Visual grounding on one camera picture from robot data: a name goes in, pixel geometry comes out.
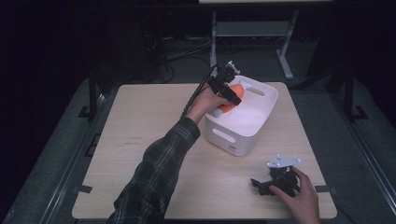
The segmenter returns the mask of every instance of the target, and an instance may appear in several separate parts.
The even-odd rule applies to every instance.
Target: bin handle
[[[217,129],[212,129],[212,132],[226,140],[228,140],[231,143],[235,143],[235,139],[233,137],[231,137],[230,135],[228,135],[227,133],[221,132]]]

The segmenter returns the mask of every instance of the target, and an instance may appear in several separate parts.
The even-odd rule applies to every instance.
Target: plaid shirt
[[[114,202],[116,211],[106,224],[162,223],[181,164],[199,136],[198,126],[182,118],[164,138],[152,143],[132,180]]]

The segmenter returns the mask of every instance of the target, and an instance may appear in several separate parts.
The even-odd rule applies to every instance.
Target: cable
[[[210,69],[208,70],[207,74],[203,77],[203,79],[201,80],[201,83],[198,85],[197,89],[192,94],[190,100],[187,102],[186,106],[184,107],[183,113],[181,114],[180,118],[183,118],[184,116],[186,116],[187,111],[189,111],[192,102],[203,91],[203,90],[201,90],[201,88],[204,86],[204,84],[210,78],[210,76],[212,75],[213,70],[215,70],[215,68],[217,68],[217,67],[219,67],[217,64],[215,64],[212,67],[210,67]]]
[[[340,206],[338,206],[337,204],[335,205],[335,208],[340,211],[342,214],[344,214],[344,216],[347,217],[347,219],[349,219],[350,222],[352,222],[353,224],[357,224],[355,222],[355,220],[353,220],[353,218],[344,210],[342,209]]]

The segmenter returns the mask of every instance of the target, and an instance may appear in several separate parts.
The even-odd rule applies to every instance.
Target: table top
[[[187,153],[165,218],[170,219],[279,219],[291,218],[276,196],[260,196],[250,178],[271,180],[266,166],[276,154],[301,159],[297,167],[314,186],[326,185],[304,127],[283,83],[266,83],[278,90],[273,112],[253,149],[236,157],[201,137]],[[146,148],[177,122],[198,84],[125,85],[120,87],[83,186],[73,216],[108,218],[113,202],[130,181]],[[336,209],[329,192],[318,194],[321,218],[333,218]]]

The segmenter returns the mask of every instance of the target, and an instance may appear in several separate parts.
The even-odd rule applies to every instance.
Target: white plastic bin
[[[218,118],[210,113],[205,115],[205,137],[235,156],[246,156],[271,114],[278,93],[269,85],[243,76],[236,76],[230,86],[240,79],[252,86],[245,90],[242,102],[231,111]]]

